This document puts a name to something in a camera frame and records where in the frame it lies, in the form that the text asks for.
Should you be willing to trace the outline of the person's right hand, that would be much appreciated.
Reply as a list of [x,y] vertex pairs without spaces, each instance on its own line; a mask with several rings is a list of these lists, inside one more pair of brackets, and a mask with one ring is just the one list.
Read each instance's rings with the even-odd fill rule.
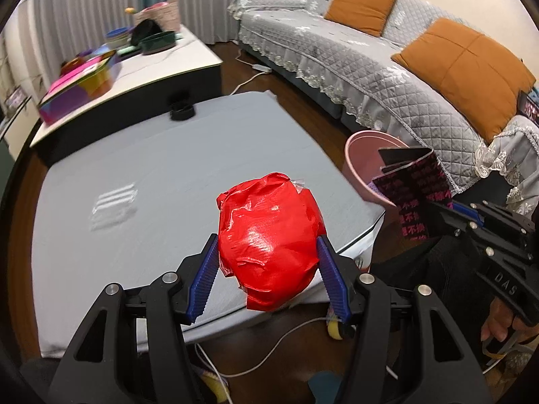
[[481,327],[480,340],[485,341],[494,337],[503,342],[511,329],[520,334],[520,342],[538,335],[538,325],[529,327],[502,300],[495,298],[490,304],[490,313]]

